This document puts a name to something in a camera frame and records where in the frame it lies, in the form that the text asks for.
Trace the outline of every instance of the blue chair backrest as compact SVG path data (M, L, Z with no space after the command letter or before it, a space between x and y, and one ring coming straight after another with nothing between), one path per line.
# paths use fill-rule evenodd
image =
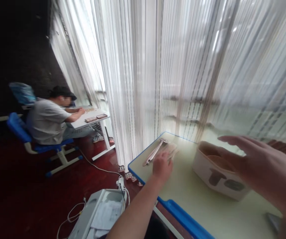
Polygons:
M17 115L17 113L11 113L9 119L7 120L7 125L9 129L24 143L31 142L32 138L26 131L26 125Z

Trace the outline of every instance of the light green desk surface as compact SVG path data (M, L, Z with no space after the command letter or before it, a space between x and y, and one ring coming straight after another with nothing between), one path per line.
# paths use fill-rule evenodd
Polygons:
M249 192L242 201L235 201L211 190L192 169L197 144L167 132L160 137L175 143L179 149L174 157L172 175L159 194L163 201L171 199L176 202L218 239L277 238L265 216L266 212L281 216L273 205L254 191ZM144 167L142 164L159 142L159 139L155 140L129 164L130 171L142 183L152 174L153 163Z

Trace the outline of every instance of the hand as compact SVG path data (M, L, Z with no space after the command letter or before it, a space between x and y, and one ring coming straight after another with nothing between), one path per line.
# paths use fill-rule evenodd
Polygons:
M78 112L81 112L81 114L85 113L85 109L83 109L82 107L78 109Z
M240 178L286 218L286 155L247 136L222 136L218 139L236 145L246 153L241 157L217 147L219 154Z
M168 161L167 152L160 153L153 160L153 177L163 186L169 179L173 170L173 161Z

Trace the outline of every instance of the dark wall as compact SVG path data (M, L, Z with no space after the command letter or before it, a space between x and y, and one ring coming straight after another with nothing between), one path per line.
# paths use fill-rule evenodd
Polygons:
M22 112L10 82L31 85L42 98L67 86L47 34L48 0L0 1L0 116Z

